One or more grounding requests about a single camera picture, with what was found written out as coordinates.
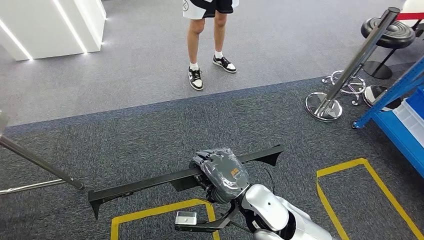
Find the black and white sneaker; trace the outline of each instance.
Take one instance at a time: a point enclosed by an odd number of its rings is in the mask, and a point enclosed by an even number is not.
[[[235,74],[237,72],[236,67],[230,61],[228,61],[224,56],[221,58],[216,58],[213,55],[213,64],[221,66],[225,71]]]
[[[198,91],[203,89],[203,82],[202,77],[200,74],[202,71],[199,70],[192,70],[190,67],[188,67],[188,80],[190,81],[190,86]]]

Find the orange label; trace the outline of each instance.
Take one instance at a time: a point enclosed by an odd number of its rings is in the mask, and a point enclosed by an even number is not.
[[[234,168],[232,171],[231,171],[231,175],[234,177],[237,173],[239,172],[239,169],[238,168]]]

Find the stanchion post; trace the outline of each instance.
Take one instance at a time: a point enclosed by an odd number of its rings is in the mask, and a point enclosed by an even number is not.
[[[48,181],[48,182],[37,183],[37,184],[32,184],[32,185],[27,185],[27,186],[22,186],[22,187],[9,188],[7,190],[0,190],[0,195],[14,193],[14,192],[21,192],[21,191],[24,191],[24,190],[41,188],[41,187],[46,187],[46,186],[51,186],[51,185],[56,185],[56,184],[61,184],[61,183],[68,183],[68,184],[70,184],[70,185],[72,185],[75,188],[80,189],[80,190],[84,188],[84,185],[83,185],[82,182],[70,177],[69,175],[64,173],[62,170],[60,170],[59,168],[57,168],[53,165],[50,165],[49,163],[47,163],[46,161],[42,160],[37,155],[35,155],[33,152],[25,149],[24,147],[20,146],[19,144],[13,142],[12,140],[10,140],[6,136],[4,136],[3,133],[6,129],[7,122],[8,122],[8,117],[6,116],[6,114],[4,112],[2,112],[0,110],[0,146],[3,146],[5,148],[9,149],[10,151],[14,152],[15,154],[23,157],[24,159],[30,161],[31,163],[39,166],[42,169],[50,172],[51,174],[57,176],[60,179]]]
[[[383,13],[378,26],[372,30],[358,53],[350,61],[341,77],[327,94],[313,92],[307,96],[305,100],[305,109],[312,117],[322,122],[332,122],[342,115],[342,106],[335,100],[336,95],[351,76],[356,74],[362,67],[362,64],[370,57],[376,48],[376,43],[400,12],[401,11],[396,7],[389,7]]]

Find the black and white shorts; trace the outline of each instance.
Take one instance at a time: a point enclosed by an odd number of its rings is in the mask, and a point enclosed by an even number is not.
[[[239,0],[182,0],[182,16],[188,19],[215,17],[215,10],[222,14],[233,13]]]

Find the person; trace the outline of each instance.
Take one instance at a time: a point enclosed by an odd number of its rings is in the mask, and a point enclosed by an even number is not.
[[[195,90],[203,89],[197,55],[199,47],[199,35],[205,27],[205,18],[214,18],[213,38],[215,54],[212,62],[222,67],[229,73],[236,73],[236,67],[223,55],[223,44],[227,14],[233,12],[233,8],[239,5],[239,0],[183,0],[182,15],[190,19],[187,33],[187,47],[190,66],[188,67],[188,79],[191,87]]]

